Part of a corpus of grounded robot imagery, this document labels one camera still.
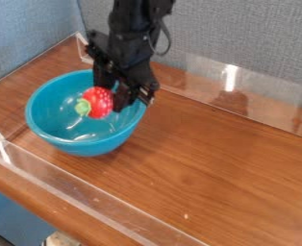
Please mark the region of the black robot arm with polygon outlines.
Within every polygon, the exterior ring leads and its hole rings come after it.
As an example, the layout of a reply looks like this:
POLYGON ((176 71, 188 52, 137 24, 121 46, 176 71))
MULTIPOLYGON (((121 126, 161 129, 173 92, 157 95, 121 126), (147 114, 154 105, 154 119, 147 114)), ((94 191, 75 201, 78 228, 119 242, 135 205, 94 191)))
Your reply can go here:
POLYGON ((164 17, 176 0, 114 0, 109 33, 90 30, 85 52, 93 59, 93 84, 111 89, 113 111, 121 112, 135 100, 146 106, 160 83, 150 70, 150 57, 164 56, 172 45, 164 17))

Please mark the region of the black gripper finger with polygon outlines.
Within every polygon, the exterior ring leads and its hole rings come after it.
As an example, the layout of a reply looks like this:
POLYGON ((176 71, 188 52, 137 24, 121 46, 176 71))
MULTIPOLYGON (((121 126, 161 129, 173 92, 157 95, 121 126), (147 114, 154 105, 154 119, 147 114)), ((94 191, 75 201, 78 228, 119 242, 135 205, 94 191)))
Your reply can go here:
POLYGON ((93 85, 105 89, 111 89, 115 84, 115 76, 113 70, 98 63, 93 64, 93 85))
POLYGON ((125 82, 119 82, 113 98, 113 111, 121 112, 135 100, 137 91, 125 82))

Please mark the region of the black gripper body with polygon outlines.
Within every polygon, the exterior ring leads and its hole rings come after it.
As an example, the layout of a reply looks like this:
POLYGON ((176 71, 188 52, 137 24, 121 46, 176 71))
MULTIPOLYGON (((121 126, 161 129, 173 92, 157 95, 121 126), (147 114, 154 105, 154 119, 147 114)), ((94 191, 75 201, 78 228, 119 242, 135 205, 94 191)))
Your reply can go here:
POLYGON ((135 88, 135 100, 146 106, 152 104, 154 92, 158 90, 158 82, 150 70, 150 57, 157 38, 157 29, 134 37, 105 35, 95 30, 90 30, 86 34, 85 52, 91 57, 93 63, 106 65, 113 70, 114 86, 125 82, 135 88))

